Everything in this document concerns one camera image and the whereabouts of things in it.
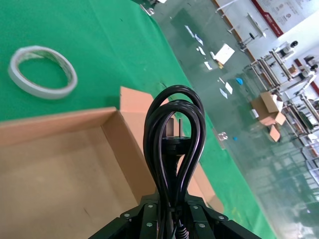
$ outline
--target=roll of tape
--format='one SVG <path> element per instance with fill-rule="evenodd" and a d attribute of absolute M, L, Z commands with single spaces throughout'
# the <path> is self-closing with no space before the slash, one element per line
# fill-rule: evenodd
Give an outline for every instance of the roll of tape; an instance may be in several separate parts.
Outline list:
<path fill-rule="evenodd" d="M 19 64 L 32 58 L 48 58 L 65 72 L 68 84 L 66 87 L 51 89 L 39 86 L 27 79 L 19 70 Z M 44 99 L 60 99 L 70 94 L 78 83 L 76 72 L 71 63 L 60 53 L 43 46 L 28 46 L 18 49 L 11 58 L 8 73 L 11 79 L 24 91 Z"/>

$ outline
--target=cardboard flap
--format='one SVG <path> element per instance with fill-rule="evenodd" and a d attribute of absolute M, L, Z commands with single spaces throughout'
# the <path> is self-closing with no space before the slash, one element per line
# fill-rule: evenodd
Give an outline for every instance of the cardboard flap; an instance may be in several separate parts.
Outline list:
<path fill-rule="evenodd" d="M 274 125 L 272 125 L 269 135 L 275 142 L 277 142 L 280 138 L 279 129 L 277 129 Z"/>
<path fill-rule="evenodd" d="M 0 123 L 0 146 L 98 127 L 114 112 L 116 108 L 110 107 L 2 122 Z"/>
<path fill-rule="evenodd" d="M 284 122 L 286 121 L 286 117 L 281 112 L 279 112 L 275 118 L 275 121 L 278 124 L 283 125 Z"/>
<path fill-rule="evenodd" d="M 121 87 L 121 112 L 147 113 L 153 97 L 145 92 Z"/>
<path fill-rule="evenodd" d="M 270 92 L 263 92 L 260 96 L 263 99 L 269 113 L 278 112 L 278 108 Z"/>

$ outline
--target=open cardboard box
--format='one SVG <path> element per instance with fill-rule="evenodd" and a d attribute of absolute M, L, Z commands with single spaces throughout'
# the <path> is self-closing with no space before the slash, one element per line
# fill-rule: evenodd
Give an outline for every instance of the open cardboard box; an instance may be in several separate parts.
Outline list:
<path fill-rule="evenodd" d="M 263 92 L 251 102 L 252 107 L 257 111 L 258 120 L 266 126 L 280 124 L 286 121 L 286 117 L 279 111 L 270 92 Z"/>
<path fill-rule="evenodd" d="M 121 111 L 0 124 L 0 238 L 87 239 L 155 184 L 142 153 L 149 94 L 122 88 Z M 189 193 L 222 213 L 200 165 Z"/>

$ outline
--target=wall poster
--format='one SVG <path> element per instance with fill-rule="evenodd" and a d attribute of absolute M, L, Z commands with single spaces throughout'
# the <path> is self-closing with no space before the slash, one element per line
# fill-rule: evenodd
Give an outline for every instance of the wall poster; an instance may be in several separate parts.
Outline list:
<path fill-rule="evenodd" d="M 319 0 L 251 0 L 277 37 L 319 10 Z"/>

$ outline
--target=green epoxy floor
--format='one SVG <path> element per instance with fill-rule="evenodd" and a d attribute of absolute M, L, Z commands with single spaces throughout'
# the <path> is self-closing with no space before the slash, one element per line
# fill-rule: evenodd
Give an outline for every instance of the green epoxy floor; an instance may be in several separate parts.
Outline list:
<path fill-rule="evenodd" d="M 216 131 L 227 133 L 226 150 L 245 177 L 277 237 L 319 238 L 316 223 L 319 221 L 319 189 L 306 169 L 301 144 L 294 140 L 287 124 L 281 127 L 281 141 L 273 142 L 268 130 L 253 118 L 249 102 L 264 91 L 263 87 L 251 71 L 244 70 L 250 61 L 238 50 L 235 38 L 227 32 L 229 26 L 215 10 L 211 0 L 168 0 L 155 7 L 154 19 L 202 99 Z M 203 40 L 204 46 L 190 36 L 185 25 Z M 219 69 L 209 51 L 216 53 L 224 43 L 236 52 L 224 68 Z M 198 46 L 206 56 L 196 50 Z M 204 61 L 209 61 L 212 71 L 207 70 Z M 233 88 L 228 99 L 220 93 L 220 88 L 227 90 L 219 77 Z M 237 77 L 243 79 L 243 86 L 236 82 Z"/>

